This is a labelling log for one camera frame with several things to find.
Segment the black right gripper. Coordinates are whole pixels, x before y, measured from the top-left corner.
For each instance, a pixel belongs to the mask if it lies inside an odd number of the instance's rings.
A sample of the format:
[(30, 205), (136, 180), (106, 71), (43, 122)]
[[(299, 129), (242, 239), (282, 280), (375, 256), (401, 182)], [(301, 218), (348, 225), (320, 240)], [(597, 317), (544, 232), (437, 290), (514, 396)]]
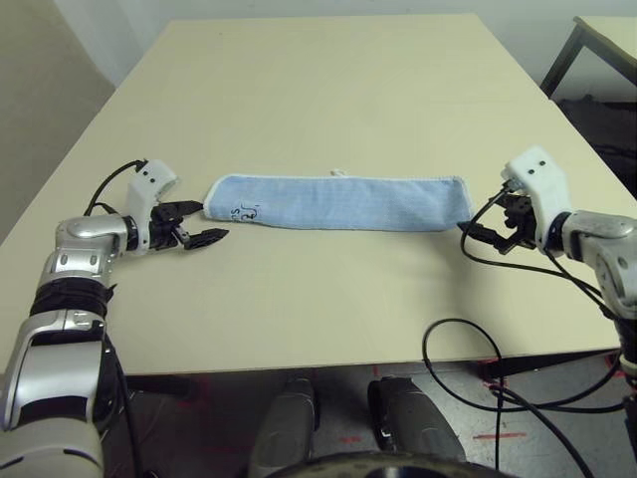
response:
[(497, 204), (504, 209), (505, 225), (514, 232), (508, 238), (496, 230), (480, 223), (466, 221), (460, 223), (460, 229), (467, 237), (493, 246), (499, 253), (511, 252), (516, 247), (533, 250), (535, 244), (536, 220), (527, 196), (503, 193)]

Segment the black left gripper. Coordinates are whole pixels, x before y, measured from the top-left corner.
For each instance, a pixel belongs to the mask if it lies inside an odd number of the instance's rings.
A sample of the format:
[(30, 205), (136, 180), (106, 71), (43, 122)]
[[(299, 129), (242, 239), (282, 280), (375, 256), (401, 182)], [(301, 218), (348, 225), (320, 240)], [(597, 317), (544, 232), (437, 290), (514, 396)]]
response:
[(149, 222), (150, 245), (154, 250), (163, 250), (181, 244), (185, 249), (208, 247), (224, 239), (229, 231), (212, 228), (195, 235), (182, 227), (185, 216), (203, 209), (203, 204), (195, 200), (164, 202), (151, 210)]

